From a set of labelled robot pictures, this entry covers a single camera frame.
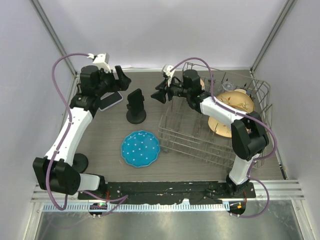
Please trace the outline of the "black smartphone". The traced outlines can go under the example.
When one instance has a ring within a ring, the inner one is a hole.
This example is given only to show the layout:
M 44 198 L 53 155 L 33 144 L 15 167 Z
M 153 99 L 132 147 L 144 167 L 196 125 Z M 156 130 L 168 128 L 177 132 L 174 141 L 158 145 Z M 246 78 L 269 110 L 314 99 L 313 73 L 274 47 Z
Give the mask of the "black smartphone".
M 127 96 L 127 109 L 133 114 L 137 115 L 144 110 L 144 96 L 142 90 L 137 88 Z

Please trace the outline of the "lavender smartphone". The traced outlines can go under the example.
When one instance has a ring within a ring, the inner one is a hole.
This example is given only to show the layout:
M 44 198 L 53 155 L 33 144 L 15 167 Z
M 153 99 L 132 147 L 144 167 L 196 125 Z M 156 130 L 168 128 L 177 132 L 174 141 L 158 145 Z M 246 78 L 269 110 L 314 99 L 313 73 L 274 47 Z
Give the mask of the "lavender smartphone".
M 113 107 L 123 100 L 123 96 L 119 92 L 106 93 L 100 98 L 99 110 L 101 112 Z

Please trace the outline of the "black phone stand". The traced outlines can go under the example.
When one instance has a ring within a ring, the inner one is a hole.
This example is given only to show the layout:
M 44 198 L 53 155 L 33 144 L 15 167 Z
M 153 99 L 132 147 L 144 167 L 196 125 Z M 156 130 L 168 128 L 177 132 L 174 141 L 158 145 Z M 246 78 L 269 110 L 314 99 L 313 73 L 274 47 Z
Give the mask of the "black phone stand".
M 135 110 L 132 106 L 127 106 L 126 119 L 129 123 L 138 125 L 145 121 L 147 113 L 144 109 Z

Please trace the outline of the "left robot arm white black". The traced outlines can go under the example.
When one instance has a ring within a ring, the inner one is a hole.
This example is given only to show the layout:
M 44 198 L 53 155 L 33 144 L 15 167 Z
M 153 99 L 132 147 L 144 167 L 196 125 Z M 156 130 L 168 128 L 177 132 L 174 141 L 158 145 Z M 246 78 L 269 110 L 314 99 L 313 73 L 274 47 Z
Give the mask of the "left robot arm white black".
M 107 192 L 103 176 L 76 170 L 73 162 L 80 140 L 100 107 L 101 97 L 106 93 L 125 91 L 131 79 L 121 66 L 111 72 L 101 67 L 88 65 L 82 68 L 77 92 L 71 99 L 69 114 L 53 146 L 44 157 L 35 158 L 32 167 L 42 190 L 74 195 L 89 191 L 100 200 Z

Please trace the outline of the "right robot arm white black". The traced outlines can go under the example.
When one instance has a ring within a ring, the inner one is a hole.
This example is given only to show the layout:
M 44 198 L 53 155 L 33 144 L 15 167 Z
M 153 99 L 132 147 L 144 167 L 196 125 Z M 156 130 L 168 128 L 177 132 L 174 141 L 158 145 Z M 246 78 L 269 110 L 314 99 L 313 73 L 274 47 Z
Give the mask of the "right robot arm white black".
M 194 69 L 183 72 L 182 79 L 174 76 L 171 65 L 161 71 L 164 80 L 156 86 L 151 98 L 166 103 L 174 97 L 185 98 L 188 106 L 202 114 L 217 119 L 231 130 L 231 144 L 235 160 L 226 176 L 226 193 L 233 198 L 242 194 L 250 182 L 250 173 L 260 154 L 269 145 L 267 126 L 260 115 L 252 111 L 246 113 L 218 100 L 204 90 L 201 78 Z

